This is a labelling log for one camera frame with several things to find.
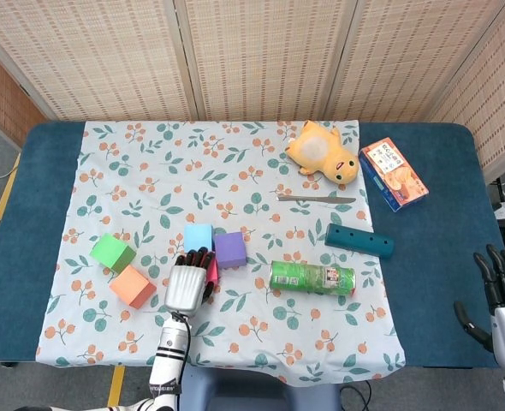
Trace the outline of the light blue foam cube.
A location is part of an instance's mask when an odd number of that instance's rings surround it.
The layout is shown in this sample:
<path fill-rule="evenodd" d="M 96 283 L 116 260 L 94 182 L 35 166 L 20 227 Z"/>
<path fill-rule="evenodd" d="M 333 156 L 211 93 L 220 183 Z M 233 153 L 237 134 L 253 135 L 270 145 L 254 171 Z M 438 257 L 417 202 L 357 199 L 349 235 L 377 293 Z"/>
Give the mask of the light blue foam cube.
<path fill-rule="evenodd" d="M 208 251 L 213 250 L 213 228 L 210 224 L 188 224 L 184 229 L 184 251 L 198 251 L 205 247 Z"/>

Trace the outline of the bamboo folding screen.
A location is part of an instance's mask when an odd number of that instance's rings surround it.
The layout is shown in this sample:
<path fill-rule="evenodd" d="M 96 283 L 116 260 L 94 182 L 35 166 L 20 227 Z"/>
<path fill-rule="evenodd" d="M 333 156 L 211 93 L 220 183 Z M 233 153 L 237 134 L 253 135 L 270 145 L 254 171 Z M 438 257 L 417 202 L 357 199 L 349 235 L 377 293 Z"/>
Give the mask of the bamboo folding screen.
<path fill-rule="evenodd" d="M 505 167 L 505 0 L 0 0 L 50 118 L 452 122 Z"/>

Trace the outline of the blue orange cookie box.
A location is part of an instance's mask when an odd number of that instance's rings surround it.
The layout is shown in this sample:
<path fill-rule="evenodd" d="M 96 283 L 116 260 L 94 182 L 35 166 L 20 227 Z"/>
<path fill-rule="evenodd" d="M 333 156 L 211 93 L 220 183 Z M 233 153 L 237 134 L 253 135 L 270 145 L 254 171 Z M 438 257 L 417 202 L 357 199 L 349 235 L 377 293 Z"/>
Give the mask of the blue orange cookie box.
<path fill-rule="evenodd" d="M 427 186 L 389 137 L 362 148 L 359 162 L 393 212 L 429 194 Z"/>

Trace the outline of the metal table knife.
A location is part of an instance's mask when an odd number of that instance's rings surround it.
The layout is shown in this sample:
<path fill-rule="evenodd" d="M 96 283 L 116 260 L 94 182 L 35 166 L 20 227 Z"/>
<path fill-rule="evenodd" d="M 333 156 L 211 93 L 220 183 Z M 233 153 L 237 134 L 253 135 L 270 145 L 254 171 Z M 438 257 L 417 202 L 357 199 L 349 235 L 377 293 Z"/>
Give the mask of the metal table knife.
<path fill-rule="evenodd" d="M 304 201 L 304 202 L 310 201 L 333 205 L 352 204 L 356 200 L 355 198 L 346 198 L 346 197 L 293 196 L 283 194 L 278 194 L 276 198 L 278 201 Z"/>

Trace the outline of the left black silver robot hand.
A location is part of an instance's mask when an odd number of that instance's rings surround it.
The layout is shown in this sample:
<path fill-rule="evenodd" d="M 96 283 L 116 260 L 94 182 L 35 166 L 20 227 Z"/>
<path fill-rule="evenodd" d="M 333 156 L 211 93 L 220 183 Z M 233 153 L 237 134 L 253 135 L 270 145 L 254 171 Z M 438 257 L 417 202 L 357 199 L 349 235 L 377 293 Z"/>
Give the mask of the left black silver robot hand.
<path fill-rule="evenodd" d="M 179 255 L 169 274 L 164 306 L 175 319 L 192 317 L 217 285 L 206 282 L 206 273 L 215 253 L 205 247 Z"/>

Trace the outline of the yellow plush toy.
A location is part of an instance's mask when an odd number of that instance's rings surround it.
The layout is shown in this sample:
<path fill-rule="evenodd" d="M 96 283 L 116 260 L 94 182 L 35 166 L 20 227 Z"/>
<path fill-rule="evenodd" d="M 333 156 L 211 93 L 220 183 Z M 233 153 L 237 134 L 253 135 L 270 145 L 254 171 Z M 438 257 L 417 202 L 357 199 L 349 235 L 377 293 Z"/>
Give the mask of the yellow plush toy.
<path fill-rule="evenodd" d="M 349 184 L 359 173 L 359 160 L 342 144 L 340 131 L 328 130 L 313 121 L 304 123 L 300 135 L 288 142 L 285 152 L 303 176 L 321 172 L 335 184 Z"/>

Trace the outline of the floral print tablecloth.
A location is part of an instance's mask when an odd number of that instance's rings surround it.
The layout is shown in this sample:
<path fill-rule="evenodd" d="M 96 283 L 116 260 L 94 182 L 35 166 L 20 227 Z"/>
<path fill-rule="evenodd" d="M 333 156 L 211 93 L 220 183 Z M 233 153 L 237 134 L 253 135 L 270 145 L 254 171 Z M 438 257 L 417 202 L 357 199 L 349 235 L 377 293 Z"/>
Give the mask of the floral print tablecloth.
<path fill-rule="evenodd" d="M 405 366 L 376 257 L 326 247 L 327 226 L 371 230 L 365 181 L 302 176 L 285 153 L 299 122 L 89 122 L 76 161 L 36 359 L 53 366 L 150 365 L 169 273 L 188 224 L 241 232 L 247 264 L 223 270 L 190 321 L 193 366 L 268 373 L 287 384 L 381 378 Z M 352 204 L 277 195 L 355 198 Z M 135 309 L 110 289 L 119 275 L 90 256 L 102 235 L 126 242 L 157 290 Z M 352 295 L 270 286 L 282 261 L 350 268 Z"/>

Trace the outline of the green foam cube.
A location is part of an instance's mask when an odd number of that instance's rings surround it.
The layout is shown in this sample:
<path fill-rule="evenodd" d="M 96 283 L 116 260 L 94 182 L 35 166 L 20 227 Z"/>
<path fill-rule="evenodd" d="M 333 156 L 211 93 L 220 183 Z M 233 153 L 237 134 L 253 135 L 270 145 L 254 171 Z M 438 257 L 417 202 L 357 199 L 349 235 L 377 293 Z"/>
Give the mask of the green foam cube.
<path fill-rule="evenodd" d="M 126 242 L 105 234 L 95 243 L 90 256 L 116 274 L 121 274 L 131 264 L 136 252 Z"/>

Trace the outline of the teal cylinder with holes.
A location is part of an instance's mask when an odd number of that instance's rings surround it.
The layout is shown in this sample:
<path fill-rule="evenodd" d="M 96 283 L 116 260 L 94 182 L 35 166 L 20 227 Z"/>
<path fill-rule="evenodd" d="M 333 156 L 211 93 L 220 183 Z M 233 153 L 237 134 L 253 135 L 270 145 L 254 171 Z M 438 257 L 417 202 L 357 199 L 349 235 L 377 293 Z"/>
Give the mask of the teal cylinder with holes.
<path fill-rule="evenodd" d="M 385 235 L 335 223 L 330 223 L 327 226 L 324 244 L 385 259 L 391 257 L 395 249 L 395 242 Z"/>

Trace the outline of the purple foam cube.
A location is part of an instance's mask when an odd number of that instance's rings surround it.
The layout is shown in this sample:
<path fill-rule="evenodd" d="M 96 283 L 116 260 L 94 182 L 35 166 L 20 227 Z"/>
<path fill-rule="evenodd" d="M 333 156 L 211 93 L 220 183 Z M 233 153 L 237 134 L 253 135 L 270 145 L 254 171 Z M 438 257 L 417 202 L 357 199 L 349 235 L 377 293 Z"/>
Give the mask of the purple foam cube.
<path fill-rule="evenodd" d="M 241 232 L 215 235 L 215 255 L 221 269 L 235 268 L 247 264 L 247 252 Z"/>

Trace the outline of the grey blue stool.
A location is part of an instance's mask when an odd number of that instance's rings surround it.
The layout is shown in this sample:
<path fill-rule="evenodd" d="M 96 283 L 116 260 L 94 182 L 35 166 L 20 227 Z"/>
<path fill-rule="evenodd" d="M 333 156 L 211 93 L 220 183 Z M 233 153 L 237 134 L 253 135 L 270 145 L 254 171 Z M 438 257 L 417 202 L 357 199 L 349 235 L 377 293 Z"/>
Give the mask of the grey blue stool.
<path fill-rule="evenodd" d="M 342 411 L 336 384 L 293 387 L 268 374 L 189 367 L 180 411 Z"/>

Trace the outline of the green chips can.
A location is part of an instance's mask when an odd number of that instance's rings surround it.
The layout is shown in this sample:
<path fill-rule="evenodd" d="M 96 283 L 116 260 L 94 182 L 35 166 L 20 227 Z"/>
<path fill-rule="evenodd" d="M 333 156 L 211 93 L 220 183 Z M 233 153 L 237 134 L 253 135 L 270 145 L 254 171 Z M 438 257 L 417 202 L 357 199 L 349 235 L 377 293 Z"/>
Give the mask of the green chips can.
<path fill-rule="evenodd" d="M 270 286 L 321 295 L 352 295 L 356 289 L 353 269 L 272 261 Z"/>

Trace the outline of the orange foam cube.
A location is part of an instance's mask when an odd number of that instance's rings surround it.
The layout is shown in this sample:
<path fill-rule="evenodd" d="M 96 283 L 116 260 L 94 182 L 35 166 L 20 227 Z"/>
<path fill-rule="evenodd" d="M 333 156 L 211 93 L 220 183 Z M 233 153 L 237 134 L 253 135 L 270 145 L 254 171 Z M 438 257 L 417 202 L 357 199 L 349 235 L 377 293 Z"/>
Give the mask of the orange foam cube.
<path fill-rule="evenodd" d="M 151 298 L 157 287 L 131 265 L 110 283 L 110 289 L 128 306 L 140 309 Z"/>

